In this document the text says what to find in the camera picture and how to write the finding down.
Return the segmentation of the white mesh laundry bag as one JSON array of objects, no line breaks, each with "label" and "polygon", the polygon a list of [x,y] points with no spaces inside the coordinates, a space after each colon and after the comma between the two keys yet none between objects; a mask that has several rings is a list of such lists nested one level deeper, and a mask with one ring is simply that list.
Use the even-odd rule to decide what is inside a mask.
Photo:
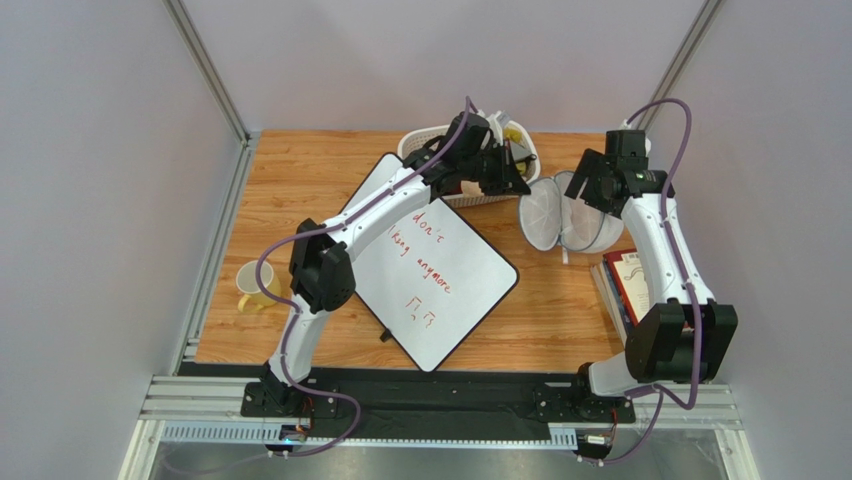
[{"label": "white mesh laundry bag", "polygon": [[565,195],[573,177],[573,171],[565,170],[538,178],[529,184],[531,193],[520,197],[520,230],[536,250],[559,247],[570,253],[602,253],[623,234],[621,220]]}]

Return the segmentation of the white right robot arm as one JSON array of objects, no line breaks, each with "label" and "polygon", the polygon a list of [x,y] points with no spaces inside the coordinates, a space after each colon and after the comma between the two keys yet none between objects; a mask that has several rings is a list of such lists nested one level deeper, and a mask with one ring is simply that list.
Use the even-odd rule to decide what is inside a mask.
[{"label": "white right robot arm", "polygon": [[738,326],[731,305],[716,301],[681,232],[672,177],[652,170],[642,130],[611,130],[605,149],[583,152],[568,198],[622,220],[637,248],[650,309],[628,333],[622,353],[582,365],[574,377],[574,406],[617,405],[642,394],[674,395],[665,381],[687,383],[679,406],[690,410],[699,384],[713,380]]}]

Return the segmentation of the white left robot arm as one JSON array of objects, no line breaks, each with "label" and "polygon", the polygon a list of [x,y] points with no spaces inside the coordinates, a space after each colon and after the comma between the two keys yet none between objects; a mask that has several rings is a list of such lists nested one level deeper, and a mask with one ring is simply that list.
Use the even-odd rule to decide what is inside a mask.
[{"label": "white left robot arm", "polygon": [[[501,127],[468,109],[445,132],[428,137],[424,145],[401,158],[390,178],[363,200],[323,223],[306,219],[294,235],[260,255],[251,274],[258,293],[288,306],[290,312],[253,400],[288,416],[301,413],[307,398],[321,396],[321,391],[303,382],[331,313],[356,291],[354,262],[381,233],[464,182],[477,184],[486,196],[531,192]],[[293,246],[291,294],[283,297],[264,283],[263,268],[268,257],[287,244]]]}]

